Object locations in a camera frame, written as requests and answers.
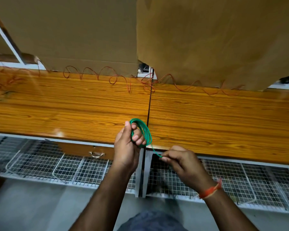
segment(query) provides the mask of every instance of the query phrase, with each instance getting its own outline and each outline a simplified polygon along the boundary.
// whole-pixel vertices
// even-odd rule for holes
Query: wooden desk
[[[5,82],[15,74],[4,72],[0,79]],[[15,81],[9,86],[13,92],[1,97],[0,133],[113,143],[126,120],[147,122],[150,93],[135,78],[131,93],[122,77],[114,85],[109,76],[98,81],[95,75],[80,80],[71,74],[66,79],[61,72],[38,77],[19,71],[17,78],[24,80]]]
[[[209,96],[197,87],[155,89],[149,115],[155,149],[181,145],[200,154],[289,164],[289,90]]]

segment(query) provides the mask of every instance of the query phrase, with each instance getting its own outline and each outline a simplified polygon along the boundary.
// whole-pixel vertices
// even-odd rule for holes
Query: drawer handle
[[[100,157],[105,155],[105,153],[96,153],[96,152],[92,152],[92,151],[89,151],[89,153],[91,154],[91,156],[93,158],[100,158]]]

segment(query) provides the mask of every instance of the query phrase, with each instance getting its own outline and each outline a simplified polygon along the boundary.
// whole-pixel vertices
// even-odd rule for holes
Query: green wire
[[[150,145],[152,143],[152,136],[150,133],[149,128],[147,127],[147,125],[140,119],[138,118],[133,118],[132,120],[129,121],[130,124],[132,123],[136,123],[138,128],[140,129],[142,135],[144,136],[144,139],[146,140],[146,145],[139,145],[139,147],[146,147],[148,145]],[[131,137],[134,136],[134,131],[131,131]],[[158,155],[159,157],[162,157],[161,155],[157,154],[156,151],[154,150],[153,146],[152,146],[153,151],[155,152],[156,155]]]

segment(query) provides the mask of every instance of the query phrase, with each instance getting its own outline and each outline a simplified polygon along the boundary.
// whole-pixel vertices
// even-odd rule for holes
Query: floor
[[[7,179],[0,189],[0,231],[68,230],[94,190]],[[205,204],[126,194],[114,230],[143,210],[162,210],[188,230],[218,230]],[[289,231],[289,214],[244,210],[260,230]]]

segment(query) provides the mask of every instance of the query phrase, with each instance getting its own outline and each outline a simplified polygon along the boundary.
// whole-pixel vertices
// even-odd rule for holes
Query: white metal shelf
[[[215,180],[222,179],[223,190],[239,207],[289,213],[288,168],[207,159],[201,161]],[[155,154],[152,156],[146,195],[204,202]]]
[[[112,161],[65,155],[55,142],[3,137],[0,176],[86,188],[97,188]],[[136,194],[136,173],[126,193]]]

